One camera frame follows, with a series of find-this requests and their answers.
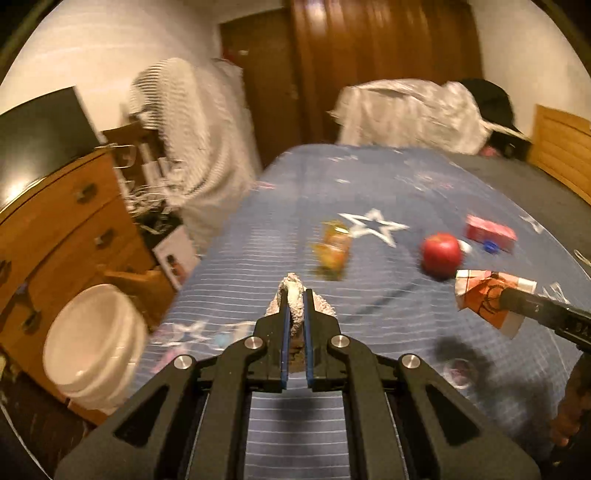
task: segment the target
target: white bowl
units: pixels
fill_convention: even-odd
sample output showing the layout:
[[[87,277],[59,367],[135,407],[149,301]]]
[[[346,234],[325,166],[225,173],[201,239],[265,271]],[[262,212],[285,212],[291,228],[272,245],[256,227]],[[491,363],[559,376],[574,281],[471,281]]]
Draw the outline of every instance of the white bowl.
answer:
[[[120,349],[116,355],[109,359],[96,381],[84,390],[70,396],[80,406],[94,410],[115,405],[110,398],[121,388],[122,382],[128,376],[130,364],[134,367],[132,370],[135,370],[137,356],[144,351],[147,340],[147,331],[143,320],[135,319],[131,323],[131,334],[128,336],[125,349]]]
[[[60,391],[83,390],[104,369],[113,350],[129,342],[130,318],[137,315],[131,300],[113,285],[96,285],[79,293],[47,334],[43,366],[48,378]]]
[[[82,390],[61,389],[64,395],[70,397],[72,400],[76,400],[76,403],[80,403],[83,398],[89,401],[96,398],[104,398],[109,389],[114,388],[114,385],[116,385],[124,374],[125,367],[134,350],[138,321],[134,317],[129,316],[119,321],[124,323],[121,329],[121,336],[117,344],[113,346],[107,359],[102,363],[101,370]]]
[[[125,373],[111,395],[109,395],[109,397],[103,402],[103,406],[100,407],[101,409],[117,409],[117,407],[121,406],[129,398],[129,386],[131,385],[139,359],[142,356],[142,353],[144,353],[147,343],[148,332],[146,331],[146,328],[142,326],[141,330],[137,333],[134,351],[129,359],[127,367],[125,368]]]

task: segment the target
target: pink box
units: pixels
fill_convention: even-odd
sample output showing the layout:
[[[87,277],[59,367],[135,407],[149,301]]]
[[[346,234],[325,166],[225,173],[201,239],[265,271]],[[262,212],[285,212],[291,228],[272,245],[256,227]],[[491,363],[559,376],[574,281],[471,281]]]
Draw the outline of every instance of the pink box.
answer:
[[[512,228],[473,215],[466,218],[466,237],[480,243],[494,242],[506,252],[512,252],[517,241]]]

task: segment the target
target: black monitor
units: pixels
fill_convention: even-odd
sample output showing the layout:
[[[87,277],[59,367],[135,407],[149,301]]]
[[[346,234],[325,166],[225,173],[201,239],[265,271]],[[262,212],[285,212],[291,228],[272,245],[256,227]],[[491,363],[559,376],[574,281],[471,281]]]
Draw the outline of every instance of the black monitor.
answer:
[[[0,115],[0,210],[39,180],[100,145],[74,87]]]

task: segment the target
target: wooden headboard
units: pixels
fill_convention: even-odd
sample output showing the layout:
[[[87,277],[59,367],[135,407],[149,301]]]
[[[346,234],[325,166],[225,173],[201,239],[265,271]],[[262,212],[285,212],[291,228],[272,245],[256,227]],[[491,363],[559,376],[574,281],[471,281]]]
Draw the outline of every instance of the wooden headboard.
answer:
[[[591,122],[538,105],[528,162],[591,205]]]

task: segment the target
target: metal screw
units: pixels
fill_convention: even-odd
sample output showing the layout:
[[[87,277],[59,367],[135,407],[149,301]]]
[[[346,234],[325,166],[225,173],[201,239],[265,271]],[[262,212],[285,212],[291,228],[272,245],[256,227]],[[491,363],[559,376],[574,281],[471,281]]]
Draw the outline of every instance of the metal screw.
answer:
[[[402,364],[406,368],[417,368],[421,364],[421,359],[416,355],[404,355],[402,357]]]
[[[188,355],[181,355],[174,359],[174,366],[179,370],[186,370],[193,363],[193,359]]]
[[[257,350],[258,348],[262,347],[262,344],[262,338],[259,337],[248,337],[246,340],[244,340],[244,345],[250,350]]]
[[[349,346],[351,342],[345,335],[335,335],[330,339],[330,343],[337,348],[345,348],[346,346]]]

